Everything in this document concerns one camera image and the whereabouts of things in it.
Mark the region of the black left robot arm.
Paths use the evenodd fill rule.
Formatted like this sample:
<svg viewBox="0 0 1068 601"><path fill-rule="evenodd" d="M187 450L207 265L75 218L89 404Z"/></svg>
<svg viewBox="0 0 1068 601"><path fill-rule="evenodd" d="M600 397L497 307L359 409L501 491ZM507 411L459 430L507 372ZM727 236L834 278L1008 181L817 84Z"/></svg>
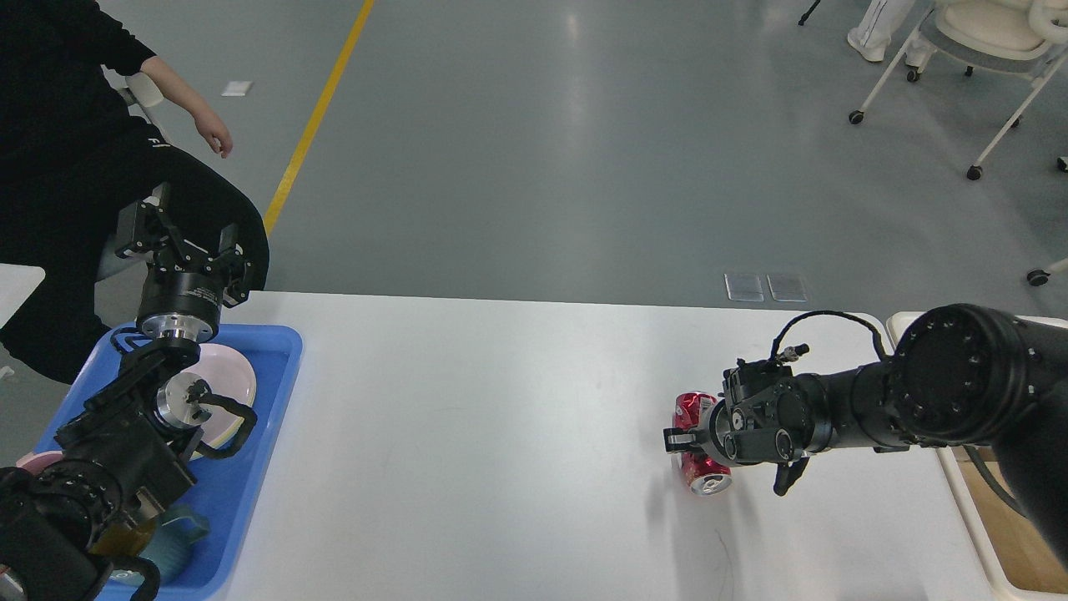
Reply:
<svg viewBox="0 0 1068 601"><path fill-rule="evenodd" d="M115 570L140 574L134 600L153 600L163 582L155 563L94 547L115 524L160 517L197 483L195 453L232 457L256 425L251 407L190 371L218 334L221 309L249 295L237 225L221 231L216 251L202 250L173 224L169 194L161 184L117 218L114 254L150 254L136 320L148 342L126 351L117 377L57 430L60 460L37 475L3 469L4 600L93 600Z"/></svg>

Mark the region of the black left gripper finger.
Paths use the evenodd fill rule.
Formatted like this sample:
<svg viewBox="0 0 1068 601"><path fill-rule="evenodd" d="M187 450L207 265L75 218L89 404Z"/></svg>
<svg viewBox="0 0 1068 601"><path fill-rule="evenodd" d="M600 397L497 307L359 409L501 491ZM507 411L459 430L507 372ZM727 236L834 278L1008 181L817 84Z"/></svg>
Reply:
<svg viewBox="0 0 1068 601"><path fill-rule="evenodd" d="M221 230L218 252L209 257L209 273L221 286L221 304L226 309L248 300L253 275L253 264L245 259L244 247L238 244L238 232L237 224Z"/></svg>
<svg viewBox="0 0 1068 601"><path fill-rule="evenodd" d="M163 181L150 197L117 213L116 271L136 260L150 263L157 270L172 271L197 270L209 263L209 252L185 239L172 220L168 211L170 193L170 184Z"/></svg>

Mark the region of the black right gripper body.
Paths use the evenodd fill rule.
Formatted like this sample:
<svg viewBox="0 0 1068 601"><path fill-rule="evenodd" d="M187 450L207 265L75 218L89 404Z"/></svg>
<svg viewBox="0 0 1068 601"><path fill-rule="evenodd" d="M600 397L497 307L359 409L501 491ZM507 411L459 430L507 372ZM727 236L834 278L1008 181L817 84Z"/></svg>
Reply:
<svg viewBox="0 0 1068 601"><path fill-rule="evenodd" d="M716 462L736 462L725 446L725 438L733 432L731 411L725 401L702 401L698 404L698 423L695 426L695 442L702 452Z"/></svg>

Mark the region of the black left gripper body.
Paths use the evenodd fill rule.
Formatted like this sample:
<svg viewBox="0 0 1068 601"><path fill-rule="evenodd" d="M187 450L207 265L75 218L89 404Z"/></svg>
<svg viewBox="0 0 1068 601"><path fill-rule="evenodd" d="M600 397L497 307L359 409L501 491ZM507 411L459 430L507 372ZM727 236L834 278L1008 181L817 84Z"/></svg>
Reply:
<svg viewBox="0 0 1068 601"><path fill-rule="evenodd" d="M223 300L224 285L216 276L152 267L136 325L150 339L209 342L218 334Z"/></svg>

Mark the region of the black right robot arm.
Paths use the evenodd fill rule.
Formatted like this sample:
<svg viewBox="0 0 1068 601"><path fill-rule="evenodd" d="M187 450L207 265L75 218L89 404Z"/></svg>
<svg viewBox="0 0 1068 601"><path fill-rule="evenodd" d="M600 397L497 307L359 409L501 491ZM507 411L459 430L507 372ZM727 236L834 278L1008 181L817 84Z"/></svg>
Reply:
<svg viewBox="0 0 1068 601"><path fill-rule="evenodd" d="M665 450L722 466L778 468L785 495L813 454L869 447L988 447L1010 506L1065 562L1067 332L971 304L926 311L893 351L870 323L877 359L835 374L796 374L808 346L783 327L758 361L739 359L694 425L668 427Z"/></svg>

